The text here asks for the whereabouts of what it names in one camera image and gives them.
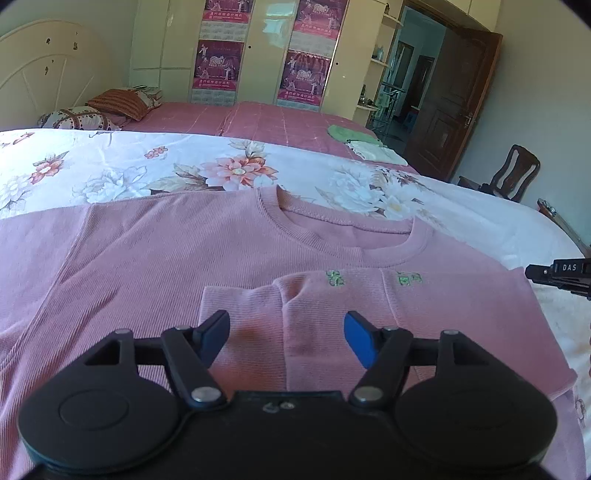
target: pink bedspread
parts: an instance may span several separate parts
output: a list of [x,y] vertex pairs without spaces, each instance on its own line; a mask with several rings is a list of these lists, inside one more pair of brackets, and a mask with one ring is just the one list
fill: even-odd
[[229,106],[201,105],[199,103],[166,102],[152,110],[140,121],[131,121],[123,130],[177,134],[220,136]]
[[[167,102],[142,121],[131,121],[123,130],[245,138],[363,161],[347,145],[328,134],[331,125],[375,137],[371,130],[340,116],[258,102],[241,102],[233,107]],[[412,167],[378,165],[416,173]]]

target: purple poster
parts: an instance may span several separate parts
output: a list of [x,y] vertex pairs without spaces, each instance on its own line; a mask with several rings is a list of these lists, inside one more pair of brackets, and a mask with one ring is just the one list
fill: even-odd
[[320,106],[330,60],[288,50],[277,98]]
[[336,40],[348,0],[300,0],[294,32]]
[[243,46],[242,42],[199,40],[193,88],[235,92]]
[[214,22],[248,23],[253,0],[207,0],[203,19]]

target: silver rivet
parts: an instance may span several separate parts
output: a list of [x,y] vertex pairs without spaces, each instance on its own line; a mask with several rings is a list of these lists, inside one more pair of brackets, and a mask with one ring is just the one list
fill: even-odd
[[378,387],[359,387],[353,395],[361,403],[367,403],[378,401],[384,396],[384,392]]
[[262,410],[266,413],[277,413],[279,411],[279,407],[274,403],[266,403]]
[[199,387],[191,392],[191,398],[200,403],[211,403],[221,396],[222,392],[213,387]]

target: floral bedsheet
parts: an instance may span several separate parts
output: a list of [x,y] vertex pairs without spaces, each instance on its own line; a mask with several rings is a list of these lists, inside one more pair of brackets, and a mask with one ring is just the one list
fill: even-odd
[[[53,129],[0,133],[0,219],[161,192],[273,184],[308,202],[384,220],[418,216],[507,268],[580,256],[566,234],[526,206],[347,158],[207,135]],[[556,289],[535,286],[534,291],[579,372],[583,412],[591,402],[589,307],[584,299]],[[591,446],[591,432],[585,441]]]

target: wooden chair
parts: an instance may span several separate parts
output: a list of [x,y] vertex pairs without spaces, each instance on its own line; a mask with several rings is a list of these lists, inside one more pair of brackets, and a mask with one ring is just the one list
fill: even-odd
[[[513,153],[517,152],[517,159],[515,160],[515,166],[513,170],[507,175],[503,184],[499,187],[499,182],[503,175],[509,170],[509,166],[511,165],[511,160],[513,158]],[[525,178],[517,193],[509,198],[509,194],[515,190],[521,179],[529,172],[531,167],[534,167],[533,171]],[[496,195],[499,197],[503,197],[504,199],[511,200],[513,202],[519,203],[523,198],[525,193],[525,189],[530,185],[532,180],[540,171],[540,161],[537,157],[530,151],[526,150],[524,147],[520,145],[513,145],[511,150],[509,151],[509,155],[507,155],[507,160],[505,160],[505,164],[501,167],[501,169],[495,174],[492,178],[490,184],[483,183],[482,185],[478,185],[475,181],[471,181],[466,177],[460,176],[460,181],[458,185],[460,187],[469,188],[472,190],[478,190],[480,192],[488,193],[490,195]]]

